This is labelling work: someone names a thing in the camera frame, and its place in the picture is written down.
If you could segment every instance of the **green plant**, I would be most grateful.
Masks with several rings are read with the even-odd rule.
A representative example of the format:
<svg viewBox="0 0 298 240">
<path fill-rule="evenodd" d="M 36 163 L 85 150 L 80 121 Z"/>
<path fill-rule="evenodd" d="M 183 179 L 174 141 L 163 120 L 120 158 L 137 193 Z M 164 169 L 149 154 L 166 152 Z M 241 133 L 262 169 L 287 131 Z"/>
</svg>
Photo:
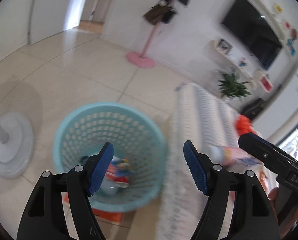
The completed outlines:
<svg viewBox="0 0 298 240">
<path fill-rule="evenodd" d="M 220 92 L 222 93 L 221 97 L 227 96 L 229 98 L 241 98 L 250 95 L 250 92 L 247 90 L 245 85 L 249 82 L 239 82 L 239 75 L 236 74 L 235 71 L 228 74 L 219 70 L 219 73 L 222 76 L 222 80 L 219 80 Z"/>
</svg>

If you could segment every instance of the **black tv screen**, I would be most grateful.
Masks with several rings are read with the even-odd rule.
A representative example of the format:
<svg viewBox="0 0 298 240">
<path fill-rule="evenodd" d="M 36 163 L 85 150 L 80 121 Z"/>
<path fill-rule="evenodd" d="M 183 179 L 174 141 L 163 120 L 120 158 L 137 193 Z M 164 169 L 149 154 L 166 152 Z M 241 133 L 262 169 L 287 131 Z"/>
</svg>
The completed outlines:
<svg viewBox="0 0 298 240">
<path fill-rule="evenodd" d="M 247 0 L 236 0 L 222 24 L 235 34 L 268 69 L 281 49 L 281 43 L 261 15 Z"/>
</svg>

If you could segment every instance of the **wooden floor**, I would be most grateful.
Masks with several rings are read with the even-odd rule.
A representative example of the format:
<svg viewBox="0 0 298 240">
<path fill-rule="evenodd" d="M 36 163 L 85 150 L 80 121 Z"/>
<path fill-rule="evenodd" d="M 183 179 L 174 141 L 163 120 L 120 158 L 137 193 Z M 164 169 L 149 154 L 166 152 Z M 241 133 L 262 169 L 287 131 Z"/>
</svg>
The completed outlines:
<svg viewBox="0 0 298 240">
<path fill-rule="evenodd" d="M 80 21 L 80 25 L 78 26 L 78 28 L 80 30 L 101 34 L 103 30 L 103 23 L 92 21 Z"/>
</svg>

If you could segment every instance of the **pink coat rack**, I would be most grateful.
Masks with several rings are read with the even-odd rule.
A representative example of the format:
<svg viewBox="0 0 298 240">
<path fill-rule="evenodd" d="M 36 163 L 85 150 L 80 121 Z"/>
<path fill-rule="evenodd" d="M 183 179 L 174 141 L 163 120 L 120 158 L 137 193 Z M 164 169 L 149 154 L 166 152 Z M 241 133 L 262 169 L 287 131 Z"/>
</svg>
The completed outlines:
<svg viewBox="0 0 298 240">
<path fill-rule="evenodd" d="M 171 6 L 173 4 L 173 1 L 174 0 L 170 0 L 169 6 Z M 160 23 L 154 25 L 154 27 L 152 28 L 151 33 L 150 33 L 148 40 L 143 48 L 142 53 L 133 51 L 133 52 L 129 52 L 126 55 L 127 59 L 132 64 L 134 64 L 138 67 L 141 67 L 141 68 L 146 68 L 146 69 L 154 68 L 156 66 L 156 62 L 152 58 L 147 57 L 146 54 L 148 52 L 148 49 L 152 43 L 152 40 L 156 34 L 156 31 L 157 31 L 159 25 L 160 25 Z"/>
</svg>

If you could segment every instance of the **light blue laundry basket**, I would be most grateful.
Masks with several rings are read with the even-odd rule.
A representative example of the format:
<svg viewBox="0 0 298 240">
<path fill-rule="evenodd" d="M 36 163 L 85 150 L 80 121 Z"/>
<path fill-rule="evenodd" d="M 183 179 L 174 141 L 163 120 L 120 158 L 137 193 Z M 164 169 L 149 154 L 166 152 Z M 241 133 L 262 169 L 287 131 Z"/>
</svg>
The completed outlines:
<svg viewBox="0 0 298 240">
<path fill-rule="evenodd" d="M 56 172 L 68 172 L 82 156 L 98 154 L 107 141 L 113 144 L 114 156 L 129 159 L 134 173 L 128 188 L 110 197 L 97 192 L 89 198 L 91 206 L 128 212 L 146 205 L 161 189 L 167 145 L 155 123 L 131 107 L 101 102 L 70 113 L 53 143 Z"/>
</svg>

